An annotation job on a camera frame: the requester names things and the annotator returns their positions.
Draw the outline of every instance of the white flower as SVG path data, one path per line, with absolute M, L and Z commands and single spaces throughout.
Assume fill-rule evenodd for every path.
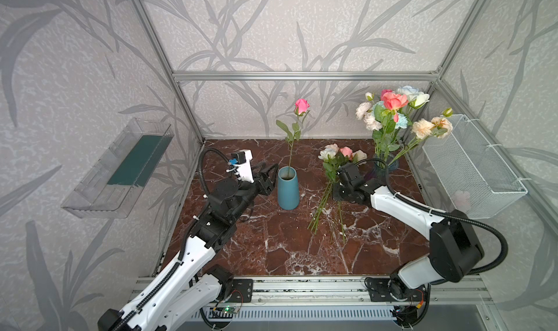
M 366 124 L 366 129 L 370 131 L 379 130 L 382 128 L 382 123 L 376 121 L 374 114 L 368 113 L 364 116 L 364 123 Z
M 353 157 L 353 162 L 357 162 L 359 160 L 366 159 L 368 155 L 366 155 L 366 153 L 364 153 L 363 151 L 358 150 L 355 153 L 353 153 L 352 157 Z
M 457 190 L 451 197 L 451 200 L 453 200 L 456 209 L 464 213 L 471 209 L 470 199 L 471 194 L 468 191 L 463 190 Z
M 318 159 L 327 160 L 328 157 L 333 159 L 335 158 L 337 152 L 339 152 L 339 147 L 336 143 L 334 143 L 333 145 L 327 145 L 325 146 L 325 149 L 323 151 L 320 151 L 320 156 L 318 156 Z
M 372 108 L 372 103 L 370 102 L 361 103 L 357 108 L 357 119 L 362 120 L 362 118 L 366 114 L 366 111 L 370 108 Z
M 407 99 L 409 101 L 411 101 L 411 98 L 409 97 L 410 95 L 415 95 L 415 94 L 419 93 L 418 89 L 415 89 L 414 87 L 409 86 L 409 85 L 405 85 L 402 88 L 397 89 L 396 91 L 400 95 L 407 95 Z
M 420 91 L 415 95 L 408 96 L 407 99 L 410 101 L 409 105 L 411 107 L 418 109 L 421 108 L 423 104 L 430 101 L 430 95 Z
M 425 139 L 432 134 L 433 127 L 434 124 L 428 120 L 420 119 L 419 121 L 413 123 L 411 131 L 417 135 L 418 139 Z
M 439 139 L 445 138 L 453 130 L 453 125 L 450 123 L 450 120 L 447 120 L 444 117 L 432 118 L 432 124 L 434 124 L 434 125 L 436 125 L 440 128 L 448 130 L 448 131 L 444 132 L 443 134 L 437 136 Z

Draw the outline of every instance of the metal mesh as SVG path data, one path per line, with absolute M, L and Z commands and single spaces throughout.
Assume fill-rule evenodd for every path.
M 490 218 L 527 194 L 527 189 L 466 115 L 448 118 L 454 129 L 431 137 L 422 150 L 456 209 L 469 218 Z

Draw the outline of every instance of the wall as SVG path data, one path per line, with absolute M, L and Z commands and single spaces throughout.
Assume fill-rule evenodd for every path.
M 558 0 L 492 0 L 443 78 L 558 205 L 555 136 Z M 438 97 L 436 102 L 443 101 Z M 436 206 L 449 199 L 420 150 L 413 154 Z M 554 330 L 558 324 L 558 239 L 519 200 L 486 223 L 509 242 L 509 256 L 483 279 L 509 330 Z M 479 232 L 492 259 L 494 237 Z
M 93 330 L 151 274 L 199 145 L 126 0 L 0 4 L 0 330 Z M 175 137 L 129 217 L 61 209 L 132 117 Z
M 144 1 L 175 71 L 432 71 L 474 0 Z M 275 119 L 299 98 L 312 110 L 306 137 L 368 137 L 347 114 L 365 92 L 405 84 L 182 82 L 218 138 L 282 136 Z

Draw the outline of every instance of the brown marble table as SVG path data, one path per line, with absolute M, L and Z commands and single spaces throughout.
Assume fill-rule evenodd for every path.
M 237 223 L 238 230 L 230 242 L 206 265 L 220 264 L 234 275 L 384 275 L 400 265 L 428 252 L 428 242 L 414 229 L 385 213 L 344 202 L 343 211 L 348 240 L 343 243 L 337 216 L 337 202 L 331 200 L 329 215 L 321 216 L 317 233 L 307 229 L 312 209 L 317 207 L 326 184 L 319 160 L 319 150 L 330 143 L 349 146 L 353 151 L 374 153 L 372 140 L 367 139 L 303 139 L 295 145 L 292 166 L 298 173 L 300 204 L 286 211 L 277 204 L 277 191 L 258 196 L 254 212 L 246 223 Z M 289 150 L 283 140 L 209 140 L 213 146 L 229 155 L 239 149 L 252 150 L 252 163 L 266 161 L 268 165 L 286 166 Z M 222 179 L 226 166 L 214 153 L 205 159 L 204 175 L 208 187 Z M 422 196 L 405 158 L 392 175 L 396 191 L 419 202 Z M 178 252 L 181 238 L 205 201 L 197 176 L 192 182 L 180 218 L 164 258 L 166 265 Z

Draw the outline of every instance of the side wall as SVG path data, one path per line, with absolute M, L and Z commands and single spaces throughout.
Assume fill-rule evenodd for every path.
M 144 1 L 175 71 L 426 72 L 474 0 Z M 299 98 L 311 105 L 305 137 L 369 137 L 347 116 L 367 91 L 406 84 L 182 82 L 204 135 L 216 138 L 283 136 L 275 120 Z
M 199 145 L 128 1 L 0 4 L 0 330 L 94 330 L 151 274 Z M 175 137 L 128 218 L 61 209 L 132 117 Z
M 443 78 L 558 204 L 556 76 L 558 0 L 492 0 Z M 428 118 L 447 103 L 436 94 Z M 432 204 L 451 202 L 420 149 L 412 154 Z M 524 199 L 486 223 L 509 242 L 509 256 L 483 279 L 510 331 L 554 330 L 558 324 L 558 239 Z M 492 260 L 494 237 L 478 231 Z

